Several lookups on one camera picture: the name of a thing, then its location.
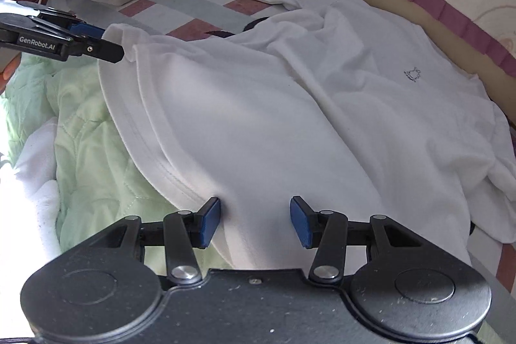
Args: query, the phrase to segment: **light green blanket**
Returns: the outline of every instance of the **light green blanket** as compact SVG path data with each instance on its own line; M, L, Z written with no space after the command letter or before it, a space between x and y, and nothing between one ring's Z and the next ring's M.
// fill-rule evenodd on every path
M63 63L24 54L0 104L6 117L0 116L0 152L12 163L27 137L58 117L56 228L64 251L126 215L160 221L181 207L166 201L127 153L104 102L95 59L70 57ZM226 267L211 247L196 254L203 271ZM145 263L163 274L163 250L148 249Z

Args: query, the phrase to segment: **silver bolt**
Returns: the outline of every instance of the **silver bolt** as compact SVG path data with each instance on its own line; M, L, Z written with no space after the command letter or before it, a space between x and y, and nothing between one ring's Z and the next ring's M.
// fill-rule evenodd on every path
M172 270L172 275L180 280L192 280L199 274L199 271L192 266L177 266Z
M334 279L339 275L339 269L334 266L319 266L314 269L314 274L320 279Z

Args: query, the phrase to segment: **bed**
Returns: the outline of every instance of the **bed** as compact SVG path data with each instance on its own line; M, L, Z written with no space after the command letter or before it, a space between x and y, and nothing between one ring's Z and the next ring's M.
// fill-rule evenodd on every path
M515 0L365 1L421 25L455 64L479 75L493 101L510 121L516 121L516 20L511 19ZM238 34L257 20L286 10L256 0L132 0L122 6L49 0L48 4L103 28L124 23L184 41ZM103 103L95 61L81 57L61 64L25 57L2 103L10 124L7 152L12 161L33 131L51 117L59 117L55 147L62 207L57 231L63 249L127 214L153 221L173 211L127 153ZM496 285L499 298L488 322L508 341L514 327L504 322L503 313L514 310L508 294L516 293L514 246L475 228L469 251L474 266ZM159 257L149 253L148 263L157 264L153 261ZM199 258L203 267L224 266L213 249Z

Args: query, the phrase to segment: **small black logo on shirt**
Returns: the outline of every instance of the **small black logo on shirt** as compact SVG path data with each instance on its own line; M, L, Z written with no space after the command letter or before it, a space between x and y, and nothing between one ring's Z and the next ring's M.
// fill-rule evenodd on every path
M417 67L415 67L412 70L409 70L408 72L404 72L404 74L412 82L415 82L417 79L421 77L421 71Z

